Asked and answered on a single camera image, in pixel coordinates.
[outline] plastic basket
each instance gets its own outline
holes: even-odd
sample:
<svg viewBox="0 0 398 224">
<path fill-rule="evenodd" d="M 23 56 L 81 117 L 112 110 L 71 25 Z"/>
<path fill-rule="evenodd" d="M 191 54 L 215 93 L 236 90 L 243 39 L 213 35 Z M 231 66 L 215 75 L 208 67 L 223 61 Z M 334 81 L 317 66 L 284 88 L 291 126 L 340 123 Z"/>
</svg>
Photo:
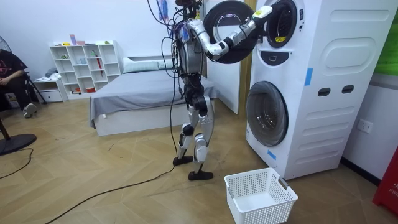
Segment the plastic basket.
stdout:
<svg viewBox="0 0 398 224">
<path fill-rule="evenodd" d="M 228 175 L 224 180 L 228 206 L 237 224 L 286 222 L 298 199 L 273 168 Z"/>
</svg>

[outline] washing machine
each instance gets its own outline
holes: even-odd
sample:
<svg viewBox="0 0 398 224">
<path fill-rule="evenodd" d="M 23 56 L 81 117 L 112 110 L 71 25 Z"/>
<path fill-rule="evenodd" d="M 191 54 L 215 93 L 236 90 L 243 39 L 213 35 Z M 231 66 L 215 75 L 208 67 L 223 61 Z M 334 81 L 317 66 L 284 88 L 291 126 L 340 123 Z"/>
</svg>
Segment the washing machine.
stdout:
<svg viewBox="0 0 398 224">
<path fill-rule="evenodd" d="M 253 51 L 246 139 L 292 179 L 338 167 L 398 1 L 280 3 Z"/>
</svg>

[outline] person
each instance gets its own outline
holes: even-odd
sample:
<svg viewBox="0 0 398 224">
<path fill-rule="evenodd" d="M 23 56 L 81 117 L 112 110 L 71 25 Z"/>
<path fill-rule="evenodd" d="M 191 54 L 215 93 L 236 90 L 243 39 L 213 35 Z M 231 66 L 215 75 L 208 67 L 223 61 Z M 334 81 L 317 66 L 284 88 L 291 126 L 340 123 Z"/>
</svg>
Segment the person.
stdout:
<svg viewBox="0 0 398 224">
<path fill-rule="evenodd" d="M 17 98 L 25 118 L 37 111 L 26 93 L 25 79 L 22 76 L 26 65 L 13 53 L 0 49 L 0 90 L 9 90 Z"/>
</svg>

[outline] robot knee joint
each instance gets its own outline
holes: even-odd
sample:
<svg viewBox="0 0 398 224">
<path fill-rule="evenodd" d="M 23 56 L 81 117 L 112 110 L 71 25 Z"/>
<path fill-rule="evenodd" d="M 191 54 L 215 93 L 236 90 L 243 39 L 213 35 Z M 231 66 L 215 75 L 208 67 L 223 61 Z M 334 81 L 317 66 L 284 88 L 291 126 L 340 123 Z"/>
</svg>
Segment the robot knee joint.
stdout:
<svg viewBox="0 0 398 224">
<path fill-rule="evenodd" d="M 195 128 L 193 128 L 193 127 L 189 124 L 189 125 L 186 125 L 185 127 L 182 128 L 182 133 L 183 133 L 185 136 L 191 136 L 191 135 L 193 135 L 194 130 L 195 130 Z"/>
</svg>

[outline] fan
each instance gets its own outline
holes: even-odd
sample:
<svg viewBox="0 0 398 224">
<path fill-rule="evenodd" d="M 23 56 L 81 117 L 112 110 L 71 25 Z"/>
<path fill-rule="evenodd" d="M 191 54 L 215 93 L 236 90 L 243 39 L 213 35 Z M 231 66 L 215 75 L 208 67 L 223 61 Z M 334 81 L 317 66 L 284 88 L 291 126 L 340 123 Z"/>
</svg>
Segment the fan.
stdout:
<svg viewBox="0 0 398 224">
<path fill-rule="evenodd" d="M 8 52 L 11 52 L 10 46 L 8 46 L 7 42 L 2 37 L 0 37 L 0 51 L 2 50 L 7 50 Z M 8 132 L 4 127 L 1 119 L 0 131 L 4 136 L 4 139 L 0 139 L 0 156 L 23 149 L 26 146 L 35 142 L 37 139 L 34 134 L 18 134 L 16 136 L 8 135 Z"/>
<path fill-rule="evenodd" d="M 0 49 L 12 52 L 10 46 L 8 46 L 6 40 L 4 40 L 2 37 L 0 37 Z"/>
</svg>

